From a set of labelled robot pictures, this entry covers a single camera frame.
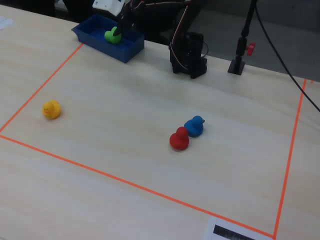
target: microphone stand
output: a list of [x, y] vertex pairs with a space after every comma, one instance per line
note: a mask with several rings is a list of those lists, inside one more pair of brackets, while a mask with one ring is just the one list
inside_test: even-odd
[[249, 35], [249, 28], [252, 21], [252, 17], [255, 12], [255, 8], [258, 0], [251, 0], [250, 8], [246, 16], [245, 24], [241, 32], [241, 37], [238, 39], [236, 47], [236, 57], [231, 61], [228, 69], [228, 73], [241, 75], [245, 66], [245, 62], [242, 61], [242, 56], [245, 54], [247, 48], [247, 37]]

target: red rubber duck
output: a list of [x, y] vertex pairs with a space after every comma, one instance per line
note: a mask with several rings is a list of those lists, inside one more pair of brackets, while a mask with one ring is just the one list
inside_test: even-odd
[[176, 150], [185, 150], [189, 145], [188, 129], [179, 127], [170, 137], [170, 145]]

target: red clip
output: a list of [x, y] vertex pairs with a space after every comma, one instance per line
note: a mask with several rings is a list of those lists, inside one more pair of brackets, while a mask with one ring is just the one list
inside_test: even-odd
[[255, 45], [256, 43], [255, 42], [252, 42], [250, 43], [249, 46], [246, 47], [246, 50], [248, 51], [248, 56], [252, 56], [252, 53], [254, 52], [254, 49], [255, 49]]

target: black cable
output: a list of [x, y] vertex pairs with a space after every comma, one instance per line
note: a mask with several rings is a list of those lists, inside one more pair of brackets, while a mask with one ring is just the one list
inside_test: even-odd
[[207, 54], [209, 53], [209, 46], [208, 46], [208, 44], [207, 44], [205, 41], [203, 41], [203, 43], [206, 45], [206, 53], [205, 53], [205, 55], [202, 56], [202, 58], [204, 58], [205, 56], [207, 56]]
[[297, 81], [295, 80], [295, 78], [291, 75], [291, 73], [289, 72], [287, 66], [285, 65], [284, 61], [282, 60], [282, 58], [280, 57], [278, 51], [276, 50], [275, 46], [273, 45], [273, 43], [271, 42], [270, 40], [270, 37], [268, 36], [267, 34], [267, 31], [264, 27], [264, 24], [262, 23], [261, 21], [261, 18], [260, 18], [260, 15], [259, 15], [259, 12], [258, 12], [258, 8], [257, 6], [255, 6], [255, 13], [256, 13], [256, 17], [258, 18], [259, 20], [259, 23], [261, 25], [261, 28], [264, 32], [264, 35], [266, 37], [266, 39], [268, 39], [268, 42], [270, 43], [272, 49], [274, 50], [275, 54], [277, 55], [277, 57], [279, 58], [282, 66], [284, 67], [286, 73], [290, 76], [290, 78], [294, 81], [294, 83], [297, 85], [297, 87], [300, 89], [300, 91], [303, 93], [303, 95], [310, 101], [310, 103], [312, 103], [312, 105], [320, 112], [320, 108], [310, 99], [310, 97], [305, 93], [305, 91], [300, 87], [299, 83], [297, 83]]

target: orange tape line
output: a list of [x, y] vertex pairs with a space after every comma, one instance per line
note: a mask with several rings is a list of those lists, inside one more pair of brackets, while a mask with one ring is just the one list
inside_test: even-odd
[[[303, 89], [303, 90], [306, 89], [306, 84], [307, 84], [307, 79], [304, 79], [303, 86], [302, 86], [302, 89]], [[297, 109], [297, 111], [296, 111], [296, 116], [295, 116], [295, 122], [294, 122], [293, 132], [292, 132], [292, 138], [291, 138], [291, 144], [290, 144], [288, 162], [286, 163], [286, 169], [285, 169], [285, 175], [284, 175], [284, 181], [283, 181], [283, 186], [282, 186], [282, 193], [281, 193], [281, 198], [280, 198], [278, 213], [277, 213], [277, 216], [276, 216], [276, 221], [275, 221], [275, 226], [274, 226], [274, 232], [273, 232], [273, 237], [272, 237], [274, 240], [275, 240], [276, 237], [277, 237], [278, 228], [279, 228], [279, 222], [280, 222], [280, 217], [281, 217], [282, 208], [283, 208], [284, 201], [285, 201], [285, 194], [286, 194], [286, 188], [287, 188], [289, 170], [290, 170], [290, 165], [291, 165], [292, 152], [293, 152], [293, 150], [294, 150], [296, 133], [297, 133], [297, 128], [298, 128], [299, 116], [300, 116], [300, 110], [301, 110], [301, 106], [302, 106], [302, 101], [303, 101], [303, 99], [304, 99], [304, 94], [301, 92], [298, 109]]]
[[241, 222], [232, 220], [232, 219], [230, 219], [230, 218], [228, 218], [228, 217], [218, 215], [218, 214], [216, 214], [216, 213], [213, 213], [213, 212], [211, 212], [211, 211], [205, 210], [205, 209], [203, 209], [203, 208], [200, 208], [200, 207], [191, 205], [191, 204], [186, 203], [186, 202], [184, 202], [184, 201], [180, 201], [180, 200], [178, 200], [178, 199], [175, 199], [175, 198], [173, 198], [173, 197], [164, 195], [164, 194], [162, 194], [162, 193], [160, 193], [160, 192], [151, 190], [151, 189], [149, 189], [149, 188], [146, 188], [146, 187], [144, 187], [144, 186], [138, 185], [138, 184], [133, 183], [133, 182], [131, 182], [131, 181], [128, 181], [128, 180], [122, 179], [122, 178], [120, 178], [120, 177], [111, 175], [111, 174], [106, 173], [106, 172], [104, 172], [104, 171], [100, 171], [100, 170], [95, 169], [95, 168], [93, 168], [93, 167], [90, 167], [90, 166], [87, 166], [87, 165], [78, 163], [78, 162], [76, 162], [76, 161], [72, 161], [72, 160], [70, 160], [70, 159], [67, 159], [67, 158], [58, 156], [58, 155], [56, 155], [56, 154], [53, 154], [53, 153], [50, 153], [50, 152], [41, 150], [41, 149], [39, 149], [39, 148], [37, 148], [37, 147], [31, 146], [31, 145], [29, 145], [29, 144], [23, 143], [23, 142], [21, 142], [21, 141], [14, 140], [14, 139], [12, 139], [12, 138], [9, 138], [9, 137], [3, 136], [3, 135], [0, 135], [0, 138], [5, 139], [5, 140], [8, 140], [8, 141], [11, 141], [11, 142], [16, 143], [16, 144], [19, 144], [19, 145], [22, 145], [22, 146], [27, 147], [27, 148], [29, 148], [29, 149], [33, 149], [33, 150], [35, 150], [35, 151], [38, 151], [38, 152], [40, 152], [40, 153], [43, 153], [43, 154], [46, 154], [46, 155], [48, 155], [48, 156], [54, 157], [54, 158], [56, 158], [56, 159], [65, 161], [65, 162], [70, 163], [70, 164], [73, 164], [73, 165], [76, 165], [76, 166], [78, 166], [78, 167], [81, 167], [81, 168], [90, 170], [90, 171], [92, 171], [92, 172], [95, 172], [95, 173], [98, 173], [98, 174], [107, 176], [107, 177], [109, 177], [109, 178], [111, 178], [111, 179], [114, 179], [114, 180], [117, 180], [117, 181], [119, 181], [119, 182], [128, 184], [128, 185], [130, 185], [130, 186], [133, 186], [133, 187], [135, 187], [135, 188], [138, 188], [138, 189], [141, 189], [141, 190], [143, 190], [143, 191], [149, 192], [149, 193], [151, 193], [151, 194], [157, 195], [157, 196], [159, 196], [159, 197], [168, 199], [168, 200], [173, 201], [173, 202], [175, 202], [175, 203], [177, 203], [177, 204], [184, 205], [184, 206], [186, 206], [186, 207], [188, 207], [188, 208], [191, 208], [191, 209], [194, 209], [194, 210], [203, 212], [203, 213], [205, 213], [205, 214], [208, 214], [208, 215], [211, 215], [211, 216], [220, 218], [220, 219], [223, 219], [223, 220], [228, 221], [228, 222], [230, 222], [230, 223], [239, 225], [239, 226], [244, 227], [244, 228], [246, 228], [246, 229], [252, 230], [252, 231], [254, 231], [254, 232], [257, 232], [257, 233], [259, 233], [259, 234], [262, 234], [262, 235], [264, 235], [264, 236], [267, 236], [267, 237], [272, 238], [272, 234], [270, 234], [270, 233], [261, 231], [261, 230], [259, 230], [259, 229], [256, 229], [256, 228], [252, 227], [252, 226], [249, 226], [249, 225], [243, 224], [243, 223], [241, 223]]
[[9, 123], [22, 111], [22, 109], [25, 108], [25, 106], [37, 95], [37, 93], [59, 72], [59, 70], [78, 52], [78, 50], [83, 46], [84, 44], [81, 43], [80, 46], [76, 48], [76, 50], [58, 67], [57, 70], [54, 71], [54, 73], [39, 87], [37, 91], [19, 108], [18, 111], [0, 128], [0, 133], [9, 125]]

